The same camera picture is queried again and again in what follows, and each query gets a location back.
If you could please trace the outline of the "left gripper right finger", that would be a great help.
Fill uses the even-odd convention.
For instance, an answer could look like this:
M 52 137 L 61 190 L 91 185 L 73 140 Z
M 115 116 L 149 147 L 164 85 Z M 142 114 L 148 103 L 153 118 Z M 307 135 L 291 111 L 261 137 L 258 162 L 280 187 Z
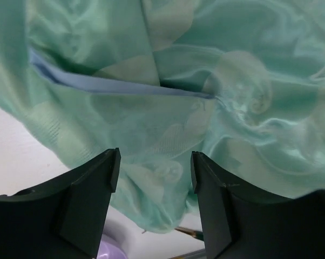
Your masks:
M 289 199 L 191 155 L 208 258 L 325 258 L 325 189 Z

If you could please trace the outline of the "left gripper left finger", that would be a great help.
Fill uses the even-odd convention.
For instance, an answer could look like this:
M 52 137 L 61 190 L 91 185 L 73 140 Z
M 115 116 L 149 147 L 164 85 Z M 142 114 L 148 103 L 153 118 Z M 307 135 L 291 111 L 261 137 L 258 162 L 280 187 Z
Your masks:
M 119 149 L 39 185 L 0 195 L 0 258 L 96 258 Z

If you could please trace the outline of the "green patterned cloth napkin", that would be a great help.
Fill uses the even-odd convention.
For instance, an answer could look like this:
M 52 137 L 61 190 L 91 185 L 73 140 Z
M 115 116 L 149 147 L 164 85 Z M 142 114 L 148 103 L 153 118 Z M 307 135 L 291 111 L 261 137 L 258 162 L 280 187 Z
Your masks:
M 70 168 L 118 148 L 111 205 L 155 233 L 197 210 L 193 151 L 325 189 L 325 1 L 0 1 L 0 108 Z

